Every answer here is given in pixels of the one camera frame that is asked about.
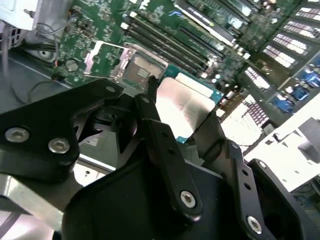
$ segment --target motherboard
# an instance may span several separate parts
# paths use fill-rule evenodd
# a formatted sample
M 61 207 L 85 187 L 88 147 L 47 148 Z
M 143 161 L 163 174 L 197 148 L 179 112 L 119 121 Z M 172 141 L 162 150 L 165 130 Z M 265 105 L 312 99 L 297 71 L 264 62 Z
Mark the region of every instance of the motherboard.
M 105 78 L 143 92 L 174 65 L 227 94 L 299 2 L 74 0 L 56 71 L 74 87 Z

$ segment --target mounting hole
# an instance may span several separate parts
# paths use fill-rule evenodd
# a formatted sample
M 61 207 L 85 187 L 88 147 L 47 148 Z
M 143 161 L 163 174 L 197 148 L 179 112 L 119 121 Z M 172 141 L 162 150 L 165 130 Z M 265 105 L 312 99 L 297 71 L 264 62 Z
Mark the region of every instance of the mounting hole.
M 249 176 L 249 174 L 247 173 L 247 171 L 242 170 L 242 172 L 243 172 L 244 175 Z
M 175 155 L 176 154 L 176 152 L 172 148 L 168 149 L 168 153 L 170 153 L 171 155 Z
M 165 138 L 168 137 L 168 134 L 166 134 L 164 131 L 161 132 L 162 136 L 164 136 Z
M 244 186 L 245 186 L 246 189 L 251 190 L 251 187 L 250 187 L 250 185 L 248 183 L 245 183 Z

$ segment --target green circuit board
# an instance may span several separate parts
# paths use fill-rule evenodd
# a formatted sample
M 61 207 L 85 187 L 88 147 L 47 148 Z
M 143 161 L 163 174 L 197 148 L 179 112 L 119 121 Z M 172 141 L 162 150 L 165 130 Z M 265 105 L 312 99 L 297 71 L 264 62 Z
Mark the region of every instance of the green circuit board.
M 181 1 L 74 0 L 71 12 L 77 20 L 64 32 L 59 50 L 62 64 L 55 71 L 75 87 L 97 78 L 119 83 L 110 75 L 119 64 L 124 52 L 122 47 L 129 43 L 150 52 L 148 55 L 131 56 L 130 59 L 137 62 L 145 59 L 156 72 L 163 66 L 148 60 L 151 55 L 208 84 L 212 84 L 215 76 L 219 76 L 217 81 L 232 83 L 245 64 L 253 65 L 243 57 L 244 53 L 258 51 L 299 3 L 297 0 L 278 0 L 277 9 L 265 11 L 259 9 L 254 1 L 247 1 L 245 6 L 241 5 L 246 2 L 243 0 L 182 1 L 214 21 L 210 25 L 220 25 L 225 34 L 235 38 L 236 44 L 244 51 L 239 54 L 234 46 L 220 41 L 177 9 L 177 2 Z M 91 58 L 92 66 L 88 72 L 88 56 L 99 41 L 108 44 L 101 45 Z M 76 62 L 76 70 L 70 70 L 65 64 L 68 60 Z M 139 75 L 136 80 L 122 77 L 120 84 L 126 83 L 143 91 L 145 82 L 141 78 L 149 72 L 138 69 L 136 74 Z

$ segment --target blue connector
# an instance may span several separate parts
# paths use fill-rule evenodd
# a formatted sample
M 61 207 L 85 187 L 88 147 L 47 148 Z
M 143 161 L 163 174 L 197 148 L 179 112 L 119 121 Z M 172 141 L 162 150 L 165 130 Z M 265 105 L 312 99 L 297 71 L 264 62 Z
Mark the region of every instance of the blue connector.
M 320 76 L 316 72 L 305 72 L 301 80 L 312 88 L 320 87 Z
M 302 101 L 304 100 L 306 97 L 308 97 L 310 94 L 310 92 L 308 91 L 308 89 L 297 85 L 295 87 L 293 87 L 293 91 L 291 93 L 291 96 L 294 97 L 297 101 Z
M 295 105 L 285 97 L 278 95 L 272 100 L 272 104 L 277 106 L 284 113 L 292 113 Z

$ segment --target screw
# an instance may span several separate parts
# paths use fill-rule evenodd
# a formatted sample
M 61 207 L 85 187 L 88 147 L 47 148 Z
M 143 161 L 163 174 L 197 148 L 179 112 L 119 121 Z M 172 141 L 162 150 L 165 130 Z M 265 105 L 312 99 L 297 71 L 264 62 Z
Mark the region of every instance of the screw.
M 260 223 L 255 219 L 253 216 L 248 216 L 246 218 L 250 228 L 256 233 L 256 234 L 261 234 L 262 233 L 262 228 Z
M 69 151 L 70 144 L 65 138 L 55 138 L 49 142 L 48 147 L 54 154 L 65 154 Z
M 116 91 L 112 86 L 107 86 L 106 89 L 112 93 Z
M 12 143 L 23 143 L 30 137 L 30 133 L 21 127 L 13 127 L 8 129 L 5 134 L 5 138 Z
M 264 169 L 267 168 L 267 165 L 263 162 L 263 161 L 259 161 L 259 164 L 261 167 L 263 167 Z
M 142 100 L 145 101 L 147 104 L 150 103 L 148 98 L 143 97 Z
M 235 143 L 235 142 L 231 142 L 231 145 L 233 146 L 233 147 L 235 147 L 236 149 L 238 149 L 239 148 L 239 146 Z
M 188 208 L 192 209 L 196 206 L 196 199 L 189 191 L 182 191 L 180 194 L 180 198 L 184 205 L 186 205 Z

